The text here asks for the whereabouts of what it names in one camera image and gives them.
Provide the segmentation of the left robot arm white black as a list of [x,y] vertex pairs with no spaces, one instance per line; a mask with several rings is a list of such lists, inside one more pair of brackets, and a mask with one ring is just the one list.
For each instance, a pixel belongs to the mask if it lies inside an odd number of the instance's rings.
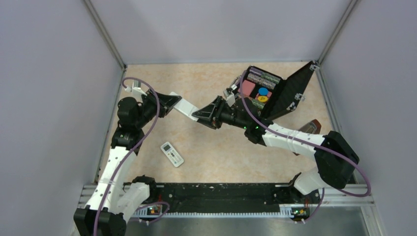
[[85,206],[76,209],[73,219],[82,236],[122,236],[132,215],[140,205],[152,203],[158,191],[151,177],[134,181],[126,193],[123,184],[127,171],[137,157],[149,133],[143,127],[165,117],[182,97],[150,90],[141,94],[141,101],[125,97],[118,102],[118,126],[111,138],[111,148],[105,169]]

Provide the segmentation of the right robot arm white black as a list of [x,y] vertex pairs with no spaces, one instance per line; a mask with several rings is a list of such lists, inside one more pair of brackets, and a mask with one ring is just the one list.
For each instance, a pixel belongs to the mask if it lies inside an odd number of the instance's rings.
[[227,124],[245,129],[245,137],[254,144],[283,148],[311,157],[316,166],[302,172],[288,189],[289,198],[301,203],[314,190],[333,187],[345,193],[345,187],[358,167],[359,159],[350,145],[335,131],[326,135],[285,128],[258,116],[258,108],[248,99],[233,105],[221,96],[202,109],[193,108],[189,117],[212,129]]

